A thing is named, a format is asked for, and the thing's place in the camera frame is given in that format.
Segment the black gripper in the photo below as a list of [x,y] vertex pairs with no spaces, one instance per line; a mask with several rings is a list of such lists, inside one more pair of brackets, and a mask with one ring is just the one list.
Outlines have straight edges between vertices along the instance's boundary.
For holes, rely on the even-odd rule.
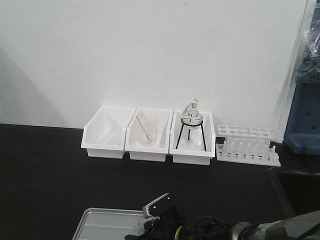
[[145,231],[142,235],[128,234],[124,237],[125,240],[173,240],[177,229],[185,224],[185,217],[175,205],[156,208],[144,206],[142,212],[144,217],[151,215],[157,219],[143,224]]

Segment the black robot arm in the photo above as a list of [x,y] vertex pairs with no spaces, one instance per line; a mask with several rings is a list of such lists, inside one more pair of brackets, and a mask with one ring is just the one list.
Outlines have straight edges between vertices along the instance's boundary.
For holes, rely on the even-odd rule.
[[313,211],[273,222],[253,224],[226,222],[202,216],[187,225],[179,213],[158,216],[143,224],[141,235],[128,234],[125,240],[318,240],[320,212]]

